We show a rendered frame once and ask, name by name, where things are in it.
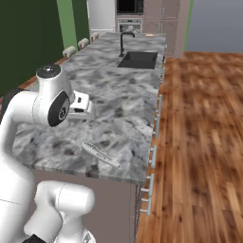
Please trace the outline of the black tap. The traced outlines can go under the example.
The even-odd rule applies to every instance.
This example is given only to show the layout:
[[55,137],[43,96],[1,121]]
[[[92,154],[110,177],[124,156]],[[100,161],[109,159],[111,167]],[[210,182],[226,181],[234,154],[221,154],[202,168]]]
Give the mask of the black tap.
[[121,33],[121,53],[120,53],[119,57],[123,57],[124,56],[124,54],[123,54],[123,52],[124,52],[124,48],[123,48],[123,36],[124,35],[130,35],[133,38],[135,38],[135,33],[132,32],[132,31],[124,31],[124,32]]

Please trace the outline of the black microwave oven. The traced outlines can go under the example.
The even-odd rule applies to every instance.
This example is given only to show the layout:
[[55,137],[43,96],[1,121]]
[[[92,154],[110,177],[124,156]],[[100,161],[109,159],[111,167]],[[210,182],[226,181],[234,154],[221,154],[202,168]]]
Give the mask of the black microwave oven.
[[117,0],[118,14],[143,14],[143,0]]

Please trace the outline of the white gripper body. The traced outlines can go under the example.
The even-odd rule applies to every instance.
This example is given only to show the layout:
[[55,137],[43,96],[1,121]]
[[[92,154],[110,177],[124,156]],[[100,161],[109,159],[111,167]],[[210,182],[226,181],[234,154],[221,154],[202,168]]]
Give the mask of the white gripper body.
[[89,101],[85,108],[80,107],[78,103],[69,107],[67,117],[69,119],[90,120],[93,118],[93,102]]

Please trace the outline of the taupe tall cupboards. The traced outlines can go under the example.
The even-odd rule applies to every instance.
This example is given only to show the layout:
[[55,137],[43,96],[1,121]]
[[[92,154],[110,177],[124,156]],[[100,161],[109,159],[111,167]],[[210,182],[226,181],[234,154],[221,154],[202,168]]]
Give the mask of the taupe tall cupboards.
[[181,58],[184,52],[191,0],[144,0],[144,33],[164,33],[169,57]]

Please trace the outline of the silver oven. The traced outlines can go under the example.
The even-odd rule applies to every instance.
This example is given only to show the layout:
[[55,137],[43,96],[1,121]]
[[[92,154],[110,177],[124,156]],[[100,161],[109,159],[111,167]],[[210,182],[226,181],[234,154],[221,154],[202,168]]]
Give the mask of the silver oven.
[[118,32],[132,31],[134,33],[142,33],[141,18],[119,18]]

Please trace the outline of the white fridge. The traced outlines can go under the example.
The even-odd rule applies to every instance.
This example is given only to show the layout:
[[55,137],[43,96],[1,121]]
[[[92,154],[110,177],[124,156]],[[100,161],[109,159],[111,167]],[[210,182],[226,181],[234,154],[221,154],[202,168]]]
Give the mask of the white fridge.
[[87,0],[89,28],[92,31],[114,31],[115,7],[115,0]]

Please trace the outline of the black sink basin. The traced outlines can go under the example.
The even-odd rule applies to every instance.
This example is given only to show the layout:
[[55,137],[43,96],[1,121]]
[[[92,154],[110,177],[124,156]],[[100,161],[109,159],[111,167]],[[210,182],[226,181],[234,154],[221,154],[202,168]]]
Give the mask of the black sink basin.
[[128,51],[118,67],[154,69],[158,54],[156,52]]

